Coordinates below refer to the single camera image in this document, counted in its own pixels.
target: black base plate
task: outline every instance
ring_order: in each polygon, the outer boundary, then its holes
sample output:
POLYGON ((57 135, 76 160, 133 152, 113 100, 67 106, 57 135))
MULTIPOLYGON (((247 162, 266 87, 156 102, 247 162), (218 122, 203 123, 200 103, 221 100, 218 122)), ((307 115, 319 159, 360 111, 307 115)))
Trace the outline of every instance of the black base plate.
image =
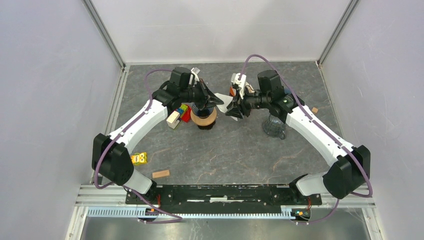
MULTIPOLYGON (((143 205, 129 192, 125 203, 143 205)), ((157 185, 146 198, 160 209, 175 214, 265 214, 281 213, 281 206, 323 204, 321 195, 298 196, 288 184, 224 184, 224 185, 157 185), (226 198, 241 202, 210 202, 211 198, 226 198)))

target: white wall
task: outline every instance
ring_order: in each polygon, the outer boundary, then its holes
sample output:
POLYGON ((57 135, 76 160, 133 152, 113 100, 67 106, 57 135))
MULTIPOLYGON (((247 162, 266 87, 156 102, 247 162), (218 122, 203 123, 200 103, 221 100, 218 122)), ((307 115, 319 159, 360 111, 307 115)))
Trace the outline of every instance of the white wall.
POLYGON ((371 151, 388 239, 423 233, 424 1, 360 1, 323 64, 344 136, 371 151))
POLYGON ((80 0, 1 1, 0 36, 0 239, 64 239, 120 70, 80 0))
POLYGON ((349 0, 93 0, 128 62, 317 60, 349 0))

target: small wooden block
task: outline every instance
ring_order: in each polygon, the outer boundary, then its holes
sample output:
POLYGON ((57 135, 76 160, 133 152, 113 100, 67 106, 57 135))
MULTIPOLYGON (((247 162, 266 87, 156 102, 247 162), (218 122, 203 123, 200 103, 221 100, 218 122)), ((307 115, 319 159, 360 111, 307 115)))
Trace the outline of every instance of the small wooden block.
POLYGON ((152 173, 152 177, 154 179, 162 178, 162 177, 168 177, 169 175, 170 175, 170 171, 169 170, 157 171, 157 172, 152 173))

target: yellow toy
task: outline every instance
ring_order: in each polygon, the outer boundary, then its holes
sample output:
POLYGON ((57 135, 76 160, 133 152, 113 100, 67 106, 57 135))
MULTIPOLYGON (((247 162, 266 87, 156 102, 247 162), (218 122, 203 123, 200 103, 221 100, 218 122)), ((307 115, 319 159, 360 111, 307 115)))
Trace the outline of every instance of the yellow toy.
POLYGON ((134 166, 147 163, 147 152, 136 153, 131 156, 131 162, 134 166))

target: transparent object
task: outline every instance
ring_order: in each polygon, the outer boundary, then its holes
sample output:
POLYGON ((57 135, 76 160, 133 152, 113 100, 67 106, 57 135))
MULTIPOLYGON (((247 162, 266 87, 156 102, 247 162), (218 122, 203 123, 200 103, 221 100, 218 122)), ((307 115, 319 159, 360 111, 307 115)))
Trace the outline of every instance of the transparent object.
POLYGON ((286 138, 286 124, 271 114, 262 122, 262 129, 270 137, 286 138))

